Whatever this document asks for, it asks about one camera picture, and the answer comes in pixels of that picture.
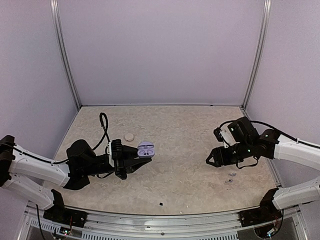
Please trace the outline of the purple round charging case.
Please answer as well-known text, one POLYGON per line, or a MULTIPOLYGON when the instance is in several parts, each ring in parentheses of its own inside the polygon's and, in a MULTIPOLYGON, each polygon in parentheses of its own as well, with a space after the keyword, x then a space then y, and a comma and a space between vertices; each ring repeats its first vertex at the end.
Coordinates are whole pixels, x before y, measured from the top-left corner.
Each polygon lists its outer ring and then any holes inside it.
POLYGON ((152 158, 155 155, 155 145, 149 141, 143 141, 137 146, 139 158, 152 158))

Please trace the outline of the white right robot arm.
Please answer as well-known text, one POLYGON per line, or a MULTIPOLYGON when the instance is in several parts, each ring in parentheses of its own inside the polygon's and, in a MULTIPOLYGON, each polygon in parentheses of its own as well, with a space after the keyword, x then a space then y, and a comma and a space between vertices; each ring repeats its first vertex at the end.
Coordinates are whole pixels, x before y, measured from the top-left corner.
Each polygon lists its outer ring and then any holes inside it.
MULTIPOLYGON (((285 160, 300 164, 315 170, 320 169, 320 147, 315 143, 294 138, 283 131, 266 124, 267 129, 259 134, 253 126, 254 121, 247 117, 226 121, 235 144, 227 141, 227 134, 221 127, 214 129, 216 139, 223 143, 221 147, 213 148, 205 162, 215 168, 238 165, 244 159, 260 157, 270 160, 285 160)), ((299 204, 308 204, 320 199, 320 179, 316 177, 310 181, 291 187, 274 188, 269 190, 256 210, 256 218, 266 222, 276 210, 283 210, 299 204)))

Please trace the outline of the pink earbud charging case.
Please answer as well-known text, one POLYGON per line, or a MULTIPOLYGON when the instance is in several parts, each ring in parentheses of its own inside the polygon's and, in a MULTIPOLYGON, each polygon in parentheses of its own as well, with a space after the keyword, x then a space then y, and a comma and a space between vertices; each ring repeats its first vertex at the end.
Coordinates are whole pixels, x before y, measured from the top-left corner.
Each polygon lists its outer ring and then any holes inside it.
POLYGON ((127 133, 125 134, 124 139, 127 142, 132 142, 135 139, 135 136, 132 133, 127 133))

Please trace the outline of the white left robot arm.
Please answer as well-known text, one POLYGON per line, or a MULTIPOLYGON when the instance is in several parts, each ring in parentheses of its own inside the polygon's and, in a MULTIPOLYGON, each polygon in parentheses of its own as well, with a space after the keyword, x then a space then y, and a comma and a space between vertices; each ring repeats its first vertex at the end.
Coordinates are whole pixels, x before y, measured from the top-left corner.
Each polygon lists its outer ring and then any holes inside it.
POLYGON ((89 177, 115 174, 126 180, 143 165, 152 161, 155 146, 148 141, 137 147, 123 145, 120 139, 107 144, 105 153, 96 155, 89 144, 79 139, 67 150, 67 159, 54 161, 27 151, 7 135, 0 141, 0 186, 11 190, 43 210, 49 210, 57 221, 70 218, 62 195, 34 182, 31 178, 51 182, 67 190, 81 190, 90 184, 89 177))

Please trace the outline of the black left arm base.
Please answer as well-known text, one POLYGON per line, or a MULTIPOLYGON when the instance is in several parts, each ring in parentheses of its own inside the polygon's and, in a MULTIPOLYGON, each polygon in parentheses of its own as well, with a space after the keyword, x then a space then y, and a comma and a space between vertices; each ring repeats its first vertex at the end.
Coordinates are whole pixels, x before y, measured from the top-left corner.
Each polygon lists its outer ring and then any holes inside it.
POLYGON ((84 228, 88 214, 85 211, 65 207, 61 193, 54 189, 51 192, 53 206, 44 211, 43 218, 70 227, 84 228))

